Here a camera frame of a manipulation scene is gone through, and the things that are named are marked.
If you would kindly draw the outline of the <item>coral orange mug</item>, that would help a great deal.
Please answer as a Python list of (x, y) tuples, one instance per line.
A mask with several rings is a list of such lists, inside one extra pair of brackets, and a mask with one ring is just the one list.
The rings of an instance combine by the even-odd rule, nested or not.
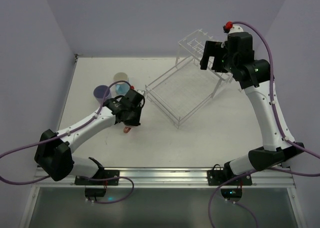
[(127, 134), (128, 132), (130, 132), (130, 130), (131, 130), (132, 128), (133, 128), (132, 126), (125, 126), (125, 127), (123, 128), (123, 132), (124, 132), (125, 134)]

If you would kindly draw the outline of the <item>light blue mug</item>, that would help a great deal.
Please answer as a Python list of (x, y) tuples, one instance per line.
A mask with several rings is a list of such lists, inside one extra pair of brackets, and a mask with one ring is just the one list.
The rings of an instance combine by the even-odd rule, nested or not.
[(124, 72), (116, 73), (114, 75), (113, 80), (114, 82), (121, 81), (115, 85), (115, 88), (116, 88), (115, 92), (117, 95), (125, 95), (129, 91), (130, 85), (124, 82), (124, 81), (129, 82), (129, 78), (126, 73)]

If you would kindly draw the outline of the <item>lavender tall cup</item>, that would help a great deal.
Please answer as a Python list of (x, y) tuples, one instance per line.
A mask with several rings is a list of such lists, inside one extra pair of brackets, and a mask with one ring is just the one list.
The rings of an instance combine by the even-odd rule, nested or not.
[(99, 104), (112, 98), (112, 94), (110, 92), (110, 89), (106, 85), (97, 86), (93, 91), (93, 95)]

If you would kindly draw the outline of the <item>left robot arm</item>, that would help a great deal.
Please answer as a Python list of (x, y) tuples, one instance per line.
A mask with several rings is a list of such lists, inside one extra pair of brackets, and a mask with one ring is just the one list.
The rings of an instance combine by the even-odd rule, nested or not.
[(105, 179), (105, 169), (100, 162), (92, 157), (76, 157), (74, 152), (97, 133), (113, 125), (139, 126), (145, 101), (143, 94), (130, 89), (125, 95), (107, 99), (94, 113), (65, 129), (57, 132), (46, 130), (40, 137), (35, 162), (54, 181), (69, 175), (89, 181)]

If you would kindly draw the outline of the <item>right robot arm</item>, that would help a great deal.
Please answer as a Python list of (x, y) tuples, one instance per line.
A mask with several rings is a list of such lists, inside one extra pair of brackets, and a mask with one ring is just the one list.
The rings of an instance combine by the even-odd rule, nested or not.
[(268, 61), (255, 59), (253, 37), (248, 32), (235, 32), (227, 36), (225, 43), (206, 41), (200, 61), (200, 68), (206, 70), (209, 58), (213, 57), (212, 70), (231, 73), (248, 97), (255, 112), (262, 146), (250, 150), (247, 155), (224, 164), (225, 176), (233, 176), (256, 170), (262, 171), (285, 162), (302, 151), (290, 131), (281, 134), (279, 125), (286, 128), (286, 122), (271, 83)]

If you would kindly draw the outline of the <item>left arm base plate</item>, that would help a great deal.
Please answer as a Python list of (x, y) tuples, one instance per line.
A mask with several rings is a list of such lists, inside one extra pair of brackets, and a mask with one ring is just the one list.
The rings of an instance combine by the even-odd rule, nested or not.
[(105, 170), (96, 159), (74, 157), (69, 175), (75, 176), (75, 185), (84, 186), (117, 186), (119, 170)]

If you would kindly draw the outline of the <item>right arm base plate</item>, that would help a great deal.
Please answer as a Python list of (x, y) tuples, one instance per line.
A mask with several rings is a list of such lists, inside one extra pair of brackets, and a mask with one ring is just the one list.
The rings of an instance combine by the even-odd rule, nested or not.
[[(207, 183), (209, 186), (219, 186), (224, 182), (229, 181), (231, 178), (236, 177), (230, 169), (229, 164), (227, 163), (226, 169), (219, 165), (215, 164), (211, 169), (207, 170), (206, 172), (206, 178)], [(249, 175), (238, 178), (236, 180), (233, 180), (231, 182), (228, 182), (227, 186), (251, 186), (253, 184), (252, 178)]]

